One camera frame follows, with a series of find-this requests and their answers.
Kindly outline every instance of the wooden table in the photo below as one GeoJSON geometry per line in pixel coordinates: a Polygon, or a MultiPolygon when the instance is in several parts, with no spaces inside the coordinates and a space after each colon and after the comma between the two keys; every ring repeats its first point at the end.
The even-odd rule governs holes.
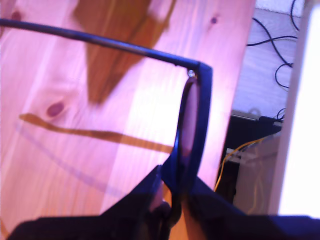
{"type": "MultiPolygon", "coordinates": [[[[212,66],[198,175],[213,187],[254,7],[254,0],[3,0],[1,17],[212,66]]],[[[172,64],[1,29],[1,236],[39,216],[97,215],[125,196],[168,157],[186,80],[172,64]]],[[[171,237],[192,239],[183,216],[171,237]]]]}

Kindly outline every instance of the eyeglasses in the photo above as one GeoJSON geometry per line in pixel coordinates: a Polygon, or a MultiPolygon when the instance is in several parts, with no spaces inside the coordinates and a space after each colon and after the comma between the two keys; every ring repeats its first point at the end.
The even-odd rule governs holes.
{"type": "Polygon", "coordinates": [[[161,179],[172,194],[170,214],[162,225],[167,228],[163,231],[170,233],[181,216],[181,201],[191,191],[201,163],[209,119],[212,68],[193,59],[80,31],[3,18],[0,25],[79,40],[186,68],[188,79],[182,93],[174,146],[161,167],[161,179]]]}

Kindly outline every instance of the white surface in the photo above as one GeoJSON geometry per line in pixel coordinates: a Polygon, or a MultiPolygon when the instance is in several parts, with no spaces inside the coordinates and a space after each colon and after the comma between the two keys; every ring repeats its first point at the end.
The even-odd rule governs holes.
{"type": "Polygon", "coordinates": [[[287,109],[293,109],[292,118],[289,116],[284,122],[284,125],[291,125],[291,132],[288,131],[288,153],[279,215],[308,215],[320,218],[320,157],[317,152],[320,144],[320,114],[317,110],[320,102],[319,43],[320,1],[310,14],[305,47],[301,55],[300,74],[291,81],[297,81],[297,85],[296,88],[292,87],[292,91],[296,93],[290,92],[288,98],[287,109]]]}
{"type": "MultiPolygon", "coordinates": [[[[290,14],[293,0],[256,0],[257,9],[268,10],[281,14],[290,14]]],[[[305,0],[296,0],[293,8],[293,15],[301,17],[305,0]]]]}

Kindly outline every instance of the black eyeglass frame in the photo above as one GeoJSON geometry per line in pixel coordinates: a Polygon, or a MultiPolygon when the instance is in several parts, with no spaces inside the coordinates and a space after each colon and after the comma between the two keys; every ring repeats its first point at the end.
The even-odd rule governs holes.
{"type": "Polygon", "coordinates": [[[201,158],[203,155],[203,150],[205,147],[212,91],[212,68],[203,62],[196,61],[193,59],[173,55],[170,53],[126,42],[117,41],[102,36],[97,36],[85,32],[60,27],[53,27],[48,25],[16,21],[4,18],[0,18],[0,26],[46,33],[64,37],[67,39],[100,45],[102,47],[122,50],[132,54],[137,54],[140,56],[160,60],[166,63],[171,63],[175,66],[181,66],[186,68],[189,73],[195,74],[195,77],[191,77],[184,87],[179,109],[179,117],[174,146],[168,159],[164,162],[164,164],[161,167],[161,178],[172,193],[172,213],[170,214],[170,217],[168,219],[168,225],[170,225],[168,227],[170,228],[172,225],[174,225],[179,220],[181,215],[180,202],[183,199],[184,195],[192,189],[193,184],[196,180],[197,173],[201,163],[201,158]],[[186,110],[187,97],[190,90],[190,87],[188,87],[188,83],[190,83],[190,81],[192,81],[193,84],[196,84],[198,91],[196,125],[193,145],[189,155],[187,156],[187,158],[189,159],[189,165],[186,169],[181,169],[181,155],[179,153],[179,142],[182,131],[184,114],[186,110]]]}

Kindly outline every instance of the eyeglass temple arm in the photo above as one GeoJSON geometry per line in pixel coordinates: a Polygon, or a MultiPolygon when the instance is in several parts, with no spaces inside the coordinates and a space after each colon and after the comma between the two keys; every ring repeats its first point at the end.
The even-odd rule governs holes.
{"type": "Polygon", "coordinates": [[[195,72],[197,72],[200,64],[199,61],[196,61],[193,59],[146,48],[143,46],[137,46],[134,44],[110,39],[107,37],[102,37],[98,35],[93,35],[93,34],[81,32],[81,31],[75,31],[75,30],[70,30],[70,29],[65,29],[60,27],[30,23],[25,21],[16,21],[16,20],[5,19],[5,18],[0,18],[0,26],[46,33],[46,34],[64,37],[67,39],[79,40],[79,41],[87,42],[90,44],[96,44],[103,47],[123,50],[129,53],[171,63],[176,66],[181,66],[189,70],[194,70],[195,72]]]}

